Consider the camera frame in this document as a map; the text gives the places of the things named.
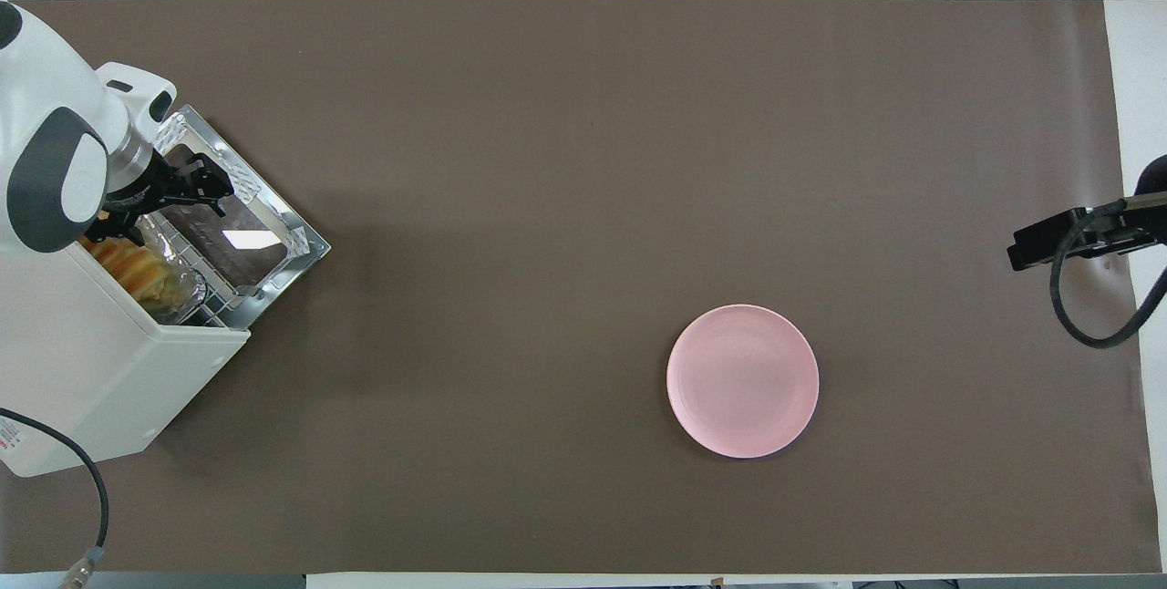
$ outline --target bread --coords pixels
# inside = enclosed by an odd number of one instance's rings
[[[138,247],[130,240],[116,237],[107,237],[98,244],[82,237],[81,244],[135,302],[156,301],[161,297],[170,266],[153,248]]]

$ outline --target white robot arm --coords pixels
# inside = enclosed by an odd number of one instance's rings
[[[175,169],[153,148],[173,83],[133,66],[92,70],[28,10],[0,2],[0,253],[49,253],[86,234],[137,239],[168,203],[231,194],[208,157]],[[100,208],[109,219],[95,218]]]

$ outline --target pink plate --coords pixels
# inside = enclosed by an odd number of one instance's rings
[[[727,457],[785,448],[818,402],[818,364],[790,320],[734,303],[693,320],[669,357],[669,402],[685,432]]]

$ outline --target cable connector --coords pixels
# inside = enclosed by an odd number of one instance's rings
[[[65,577],[57,586],[57,589],[82,589],[89,579],[93,577],[93,568],[97,567],[97,560],[102,559],[104,552],[98,546],[90,548],[84,558],[77,560],[77,563],[65,572]]]

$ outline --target brown mat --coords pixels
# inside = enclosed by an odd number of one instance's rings
[[[1137,344],[1075,343],[1005,257],[1121,195],[1099,2],[27,5],[172,78],[334,244],[103,464],[105,568],[1160,568]],[[1103,306],[1071,309],[1116,327],[1126,266],[1075,266]],[[663,388],[736,302],[822,370],[750,462]],[[91,537],[83,472],[0,491],[0,570]]]

